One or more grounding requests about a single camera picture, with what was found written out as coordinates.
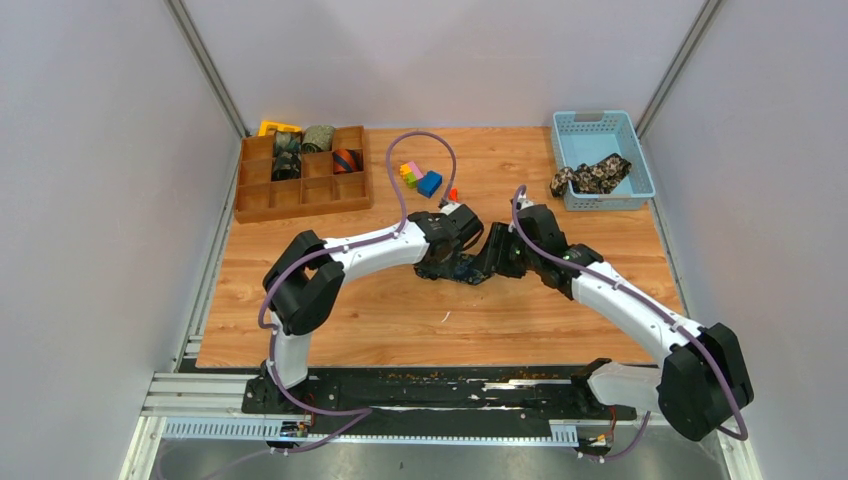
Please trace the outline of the blue patterned necktie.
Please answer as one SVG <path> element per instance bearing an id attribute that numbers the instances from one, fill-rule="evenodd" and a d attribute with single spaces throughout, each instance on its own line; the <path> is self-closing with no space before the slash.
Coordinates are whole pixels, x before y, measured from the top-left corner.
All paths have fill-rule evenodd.
<path id="1" fill-rule="evenodd" d="M 441 262 L 422 261 L 413 265 L 416 275 L 428 280 L 450 280 L 453 282 L 480 285 L 493 273 L 480 269 L 474 263 L 476 256 L 460 253 Z"/>

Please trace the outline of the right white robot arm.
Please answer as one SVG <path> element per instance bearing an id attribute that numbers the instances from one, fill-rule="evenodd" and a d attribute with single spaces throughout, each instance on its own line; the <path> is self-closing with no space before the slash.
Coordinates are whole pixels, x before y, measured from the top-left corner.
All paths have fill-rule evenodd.
<path id="1" fill-rule="evenodd" d="M 611 321 L 639 344 L 656 370 L 601 360 L 571 390 L 584 417 L 610 404 L 658 411 L 683 437 L 713 431 L 745 441 L 741 414 L 754 390 L 737 335 L 706 327 L 653 299 L 591 247 L 567 242 L 544 204 L 519 201 L 509 223 L 495 222 L 479 253 L 486 269 L 505 277 L 536 273 L 547 287 Z"/>

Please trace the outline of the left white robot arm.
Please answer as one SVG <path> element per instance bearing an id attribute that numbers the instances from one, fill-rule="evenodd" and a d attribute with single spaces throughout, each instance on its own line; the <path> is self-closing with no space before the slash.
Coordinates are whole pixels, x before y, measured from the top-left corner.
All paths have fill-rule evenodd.
<path id="1" fill-rule="evenodd" d="M 360 235 L 320 238 L 312 230 L 296 235 L 263 279 L 258 323 L 271 331 L 266 361 L 271 404 L 283 413 L 304 405 L 312 335 L 328 320 L 342 287 L 398 266 L 446 264 L 483 230 L 469 207 L 449 204 Z"/>

